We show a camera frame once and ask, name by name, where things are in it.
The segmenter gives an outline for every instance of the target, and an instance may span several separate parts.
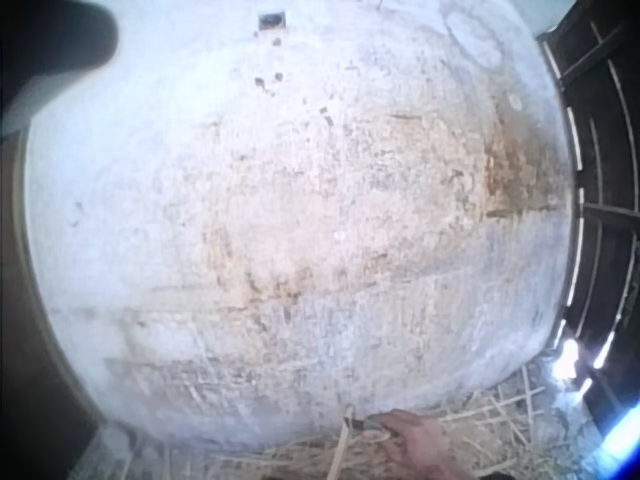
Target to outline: bright light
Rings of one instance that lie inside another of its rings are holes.
[[[578,392],[578,398],[584,397],[584,394],[587,393],[587,390],[591,388],[591,385],[593,385],[593,380],[591,380],[590,378],[587,378],[582,384],[582,387],[580,387],[580,391]]]
[[[601,473],[610,477],[616,473],[640,443],[640,404],[629,410],[602,442],[598,455]]]
[[[613,342],[614,336],[615,336],[614,332],[609,333],[609,337],[607,337],[607,341],[604,343],[604,345],[602,346],[602,350],[600,350],[600,353],[598,354],[598,356],[593,362],[593,368],[600,369],[604,365],[604,361],[607,358],[607,355],[609,354],[609,349],[611,348],[611,342]]]
[[[578,361],[578,344],[570,338],[564,342],[562,355],[553,364],[553,376],[558,380],[576,378],[576,361]]]

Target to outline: floor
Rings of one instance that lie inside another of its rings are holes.
[[[581,394],[553,377],[556,358],[556,351],[546,350],[495,387],[428,411],[439,419],[451,454],[467,471],[477,477],[499,471],[518,480],[601,478],[602,439]],[[94,439],[70,479],[321,480],[339,429],[338,418],[333,430],[234,456],[215,446],[163,443],[111,426]],[[357,436],[342,465],[343,480],[410,478]]]

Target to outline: white paint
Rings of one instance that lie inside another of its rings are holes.
[[[611,343],[613,342],[613,338],[615,337],[615,332],[609,332],[609,336],[607,337],[607,341],[604,342],[602,349],[600,349],[600,353],[593,361],[593,368],[601,369],[604,366],[604,361],[607,359],[607,355],[609,354],[609,350],[611,349]]]
[[[52,329],[106,416],[243,449],[540,350],[571,164],[507,4],[458,1],[449,33],[439,2],[284,0],[256,38],[268,4],[104,3],[118,52],[34,120],[25,202]]]
[[[567,326],[567,321],[563,318],[560,320],[560,325],[558,326],[558,332],[556,333],[556,338],[553,341],[553,349],[558,348],[558,344],[560,343],[560,339],[562,338],[562,334],[564,333],[564,329]]]

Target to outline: black object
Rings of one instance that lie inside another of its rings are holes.
[[[640,401],[639,18],[637,2],[578,1],[538,38],[577,145],[576,244],[582,248],[564,318],[584,349],[578,383],[593,382],[585,401],[603,434]],[[593,361],[612,333],[597,370]]]

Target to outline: scratch mark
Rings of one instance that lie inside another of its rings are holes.
[[[389,116],[398,120],[422,120],[422,116],[420,115],[404,115],[401,113],[392,113]]]

